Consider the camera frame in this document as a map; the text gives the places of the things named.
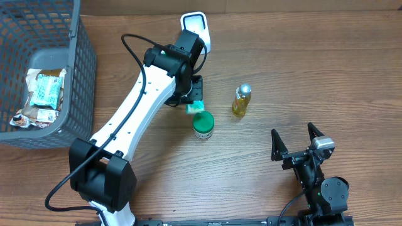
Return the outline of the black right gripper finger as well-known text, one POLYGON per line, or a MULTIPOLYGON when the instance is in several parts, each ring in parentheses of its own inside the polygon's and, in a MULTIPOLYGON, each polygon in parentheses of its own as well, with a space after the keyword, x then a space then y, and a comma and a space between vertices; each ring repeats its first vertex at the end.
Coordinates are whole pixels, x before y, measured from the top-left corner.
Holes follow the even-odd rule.
POLYGON ((315 139, 316 137, 322 137, 324 136, 324 134, 322 132, 320 132, 314 125, 312 122, 309 122, 307 124, 308 127, 308 133, 309 133, 309 137, 310 140, 312 141, 313 139, 315 139))
POLYGON ((288 154, 288 149, 283 143, 276 129, 271 130, 271 138, 272 138, 271 160, 280 161, 283 159, 283 155, 288 154))

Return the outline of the teal Kleenex tissue pack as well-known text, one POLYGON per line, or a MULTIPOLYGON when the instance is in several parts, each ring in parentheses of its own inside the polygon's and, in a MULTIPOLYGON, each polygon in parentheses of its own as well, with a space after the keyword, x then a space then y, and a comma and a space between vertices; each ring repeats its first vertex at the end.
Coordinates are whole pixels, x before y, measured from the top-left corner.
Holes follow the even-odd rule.
POLYGON ((186 105, 186 113, 187 114, 197 114, 199 112, 203 112, 205 110, 205 105, 202 100, 194 100, 192 104, 186 105))

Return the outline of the yellow liquid bottle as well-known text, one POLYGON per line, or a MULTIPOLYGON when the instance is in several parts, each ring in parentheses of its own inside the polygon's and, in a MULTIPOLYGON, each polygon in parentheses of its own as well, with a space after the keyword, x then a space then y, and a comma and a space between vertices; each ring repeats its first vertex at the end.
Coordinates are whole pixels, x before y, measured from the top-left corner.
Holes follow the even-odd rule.
POLYGON ((244 117, 247 106, 251 100, 252 88, 249 83, 243 83, 236 88, 232 113, 237 117, 244 117))

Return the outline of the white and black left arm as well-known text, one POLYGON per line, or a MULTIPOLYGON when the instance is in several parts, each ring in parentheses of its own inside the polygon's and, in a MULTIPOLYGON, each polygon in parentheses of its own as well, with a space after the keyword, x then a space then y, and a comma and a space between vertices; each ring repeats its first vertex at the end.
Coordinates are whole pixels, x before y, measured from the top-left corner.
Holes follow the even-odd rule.
POLYGON ((173 45, 153 43, 134 87, 107 124, 89 141, 76 139, 69 150, 70 186, 100 225, 134 225, 129 201, 136 186, 131 167, 136 146, 159 108, 202 100, 200 55, 210 51, 207 30, 184 29, 173 45))

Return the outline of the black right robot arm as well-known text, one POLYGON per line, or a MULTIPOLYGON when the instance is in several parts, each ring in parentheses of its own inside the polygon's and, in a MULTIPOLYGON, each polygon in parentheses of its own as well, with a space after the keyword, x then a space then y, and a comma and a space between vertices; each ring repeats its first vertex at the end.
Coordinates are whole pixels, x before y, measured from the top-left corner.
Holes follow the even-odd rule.
POLYGON ((289 201, 277 217, 268 217, 268 225, 351 226, 348 209, 349 183, 342 177, 324 177, 320 165, 331 157, 335 149, 332 138, 308 123, 311 144, 303 151, 290 153, 276 129, 271 130, 273 161, 281 161, 282 169, 292 169, 301 184, 302 192, 289 201), (287 209, 300 197, 306 198, 308 208, 298 215, 285 217, 287 209))

